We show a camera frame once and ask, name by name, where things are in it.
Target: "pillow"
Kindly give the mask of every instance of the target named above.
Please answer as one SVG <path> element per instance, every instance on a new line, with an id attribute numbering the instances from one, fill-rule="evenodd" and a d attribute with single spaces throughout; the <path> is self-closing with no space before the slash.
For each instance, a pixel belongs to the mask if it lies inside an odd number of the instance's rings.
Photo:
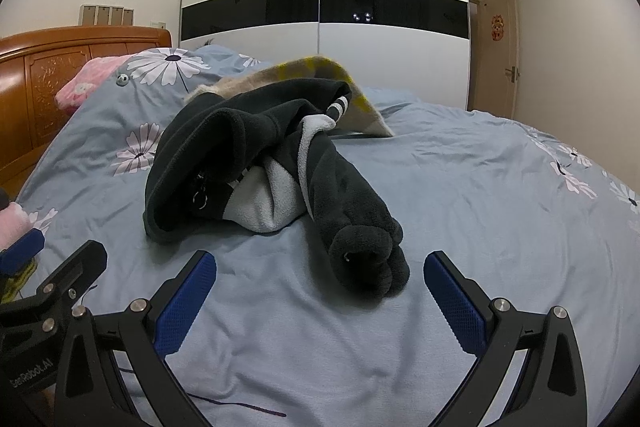
<path id="1" fill-rule="evenodd" d="M 133 55 L 99 57 L 89 60 L 73 79 L 56 94 L 56 105 L 69 116 L 103 83 L 113 71 Z"/>

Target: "pink fabric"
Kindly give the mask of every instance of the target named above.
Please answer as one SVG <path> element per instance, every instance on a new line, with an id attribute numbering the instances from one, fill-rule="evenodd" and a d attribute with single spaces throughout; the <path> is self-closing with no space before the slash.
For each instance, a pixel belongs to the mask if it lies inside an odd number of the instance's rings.
<path id="1" fill-rule="evenodd" d="M 33 228 L 27 214 L 13 201 L 0 210 L 0 250 L 5 250 Z"/>
<path id="2" fill-rule="evenodd" d="M 56 105 L 69 116 L 103 83 L 113 71 L 133 55 L 101 57 L 89 60 L 78 74 L 56 94 Z"/>

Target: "carved wooden headboard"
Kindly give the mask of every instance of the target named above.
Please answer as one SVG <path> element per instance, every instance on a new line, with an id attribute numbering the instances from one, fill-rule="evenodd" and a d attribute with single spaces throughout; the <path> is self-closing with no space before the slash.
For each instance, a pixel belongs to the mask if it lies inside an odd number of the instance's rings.
<path id="1" fill-rule="evenodd" d="M 15 197 L 68 120 L 54 96 L 91 58 L 171 46 L 167 30 L 69 26 L 0 39 L 0 185 Z"/>

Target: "red sticker on door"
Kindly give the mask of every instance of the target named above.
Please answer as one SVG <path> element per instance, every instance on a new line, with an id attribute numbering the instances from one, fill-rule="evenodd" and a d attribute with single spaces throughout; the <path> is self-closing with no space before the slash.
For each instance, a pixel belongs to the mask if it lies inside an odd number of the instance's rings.
<path id="1" fill-rule="evenodd" d="M 504 19 L 502 15 L 494 15 L 494 18 L 491 19 L 491 37 L 496 42 L 504 37 Z"/>

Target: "blue bedsheet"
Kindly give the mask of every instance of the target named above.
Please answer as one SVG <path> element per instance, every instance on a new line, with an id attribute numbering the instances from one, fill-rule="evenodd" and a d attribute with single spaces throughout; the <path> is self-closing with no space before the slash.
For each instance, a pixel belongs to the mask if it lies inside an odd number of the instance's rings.
<path id="1" fill-rule="evenodd" d="M 338 136 L 335 143 L 402 224 L 412 270 L 405 290 L 377 306 L 354 302 L 335 282 L 308 216 L 269 235 L 212 223 L 175 245 L 148 240 L 146 174 L 184 95 L 260 67 L 219 46 L 193 54 L 160 49 L 132 57 L 105 81 L 18 197 L 46 231 L 23 294 L 95 239 L 109 253 L 108 267 L 84 304 L 94 314 L 120 311 L 153 295 L 194 251 L 208 250 L 218 279 L 168 363 L 188 393 L 266 410 L 195 399 L 214 425 L 423 426 L 474 361 L 421 277 L 425 256 L 444 250 L 491 297 L 523 311 L 567 308 L 596 426 L 640 363 L 640 207 L 618 179 L 532 128 L 408 92 L 366 89 L 397 136 Z M 126 85 L 116 84 L 119 74 Z M 487 423 L 518 371 L 511 367 Z M 124 378 L 154 422 L 135 379 Z"/>

